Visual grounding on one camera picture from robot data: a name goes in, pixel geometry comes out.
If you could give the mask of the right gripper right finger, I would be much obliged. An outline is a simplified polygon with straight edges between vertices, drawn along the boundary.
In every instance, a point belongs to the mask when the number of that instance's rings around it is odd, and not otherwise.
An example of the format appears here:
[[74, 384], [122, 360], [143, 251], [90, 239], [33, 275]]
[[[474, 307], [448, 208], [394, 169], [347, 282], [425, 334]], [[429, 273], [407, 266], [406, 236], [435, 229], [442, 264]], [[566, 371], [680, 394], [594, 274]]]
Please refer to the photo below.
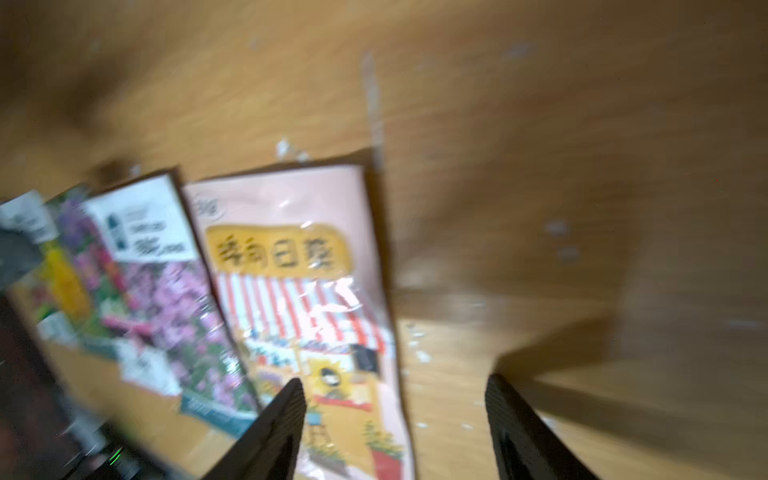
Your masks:
[[485, 407], [501, 479], [597, 479], [503, 376], [488, 377]]

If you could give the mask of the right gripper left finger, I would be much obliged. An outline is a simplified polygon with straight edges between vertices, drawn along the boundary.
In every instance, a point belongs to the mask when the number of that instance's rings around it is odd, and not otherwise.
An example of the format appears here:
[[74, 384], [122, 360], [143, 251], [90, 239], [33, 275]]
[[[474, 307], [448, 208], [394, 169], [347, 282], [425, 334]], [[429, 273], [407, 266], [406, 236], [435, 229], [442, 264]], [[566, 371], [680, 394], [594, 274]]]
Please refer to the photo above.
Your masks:
[[302, 382], [293, 378], [203, 479], [292, 479], [306, 411]]

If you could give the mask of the purple flower seed packet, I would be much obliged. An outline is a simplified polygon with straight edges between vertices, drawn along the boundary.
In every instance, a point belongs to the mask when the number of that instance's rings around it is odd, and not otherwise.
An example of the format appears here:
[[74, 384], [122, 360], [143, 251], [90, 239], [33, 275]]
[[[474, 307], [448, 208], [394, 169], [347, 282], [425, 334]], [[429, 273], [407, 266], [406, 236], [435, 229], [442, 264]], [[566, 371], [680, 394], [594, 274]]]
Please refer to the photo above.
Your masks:
[[49, 208], [123, 380], [176, 398], [181, 413], [240, 437], [258, 416], [257, 402], [174, 176], [98, 195], [78, 186]]

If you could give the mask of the pink aster seed packet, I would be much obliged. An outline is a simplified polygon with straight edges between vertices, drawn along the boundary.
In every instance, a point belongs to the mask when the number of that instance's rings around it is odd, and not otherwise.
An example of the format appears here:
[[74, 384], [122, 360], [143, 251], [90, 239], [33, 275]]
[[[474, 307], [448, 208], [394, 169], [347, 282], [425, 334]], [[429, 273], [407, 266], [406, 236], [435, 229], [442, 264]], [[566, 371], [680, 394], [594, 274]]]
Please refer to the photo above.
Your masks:
[[114, 343], [99, 325], [92, 298], [60, 242], [43, 197], [31, 190], [3, 203], [1, 225], [28, 235], [42, 254], [41, 264], [12, 286], [31, 308], [40, 337], [114, 361]]

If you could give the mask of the pink striped shop seed packet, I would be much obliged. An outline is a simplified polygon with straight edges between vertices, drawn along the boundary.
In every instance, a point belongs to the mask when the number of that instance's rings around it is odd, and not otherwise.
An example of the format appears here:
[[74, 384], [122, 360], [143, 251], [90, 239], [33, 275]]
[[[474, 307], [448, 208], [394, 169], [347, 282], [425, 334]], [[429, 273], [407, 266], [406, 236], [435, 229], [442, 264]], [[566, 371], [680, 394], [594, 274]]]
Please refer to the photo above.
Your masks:
[[413, 478], [362, 167], [246, 174], [184, 192], [260, 402], [303, 384], [297, 477]]

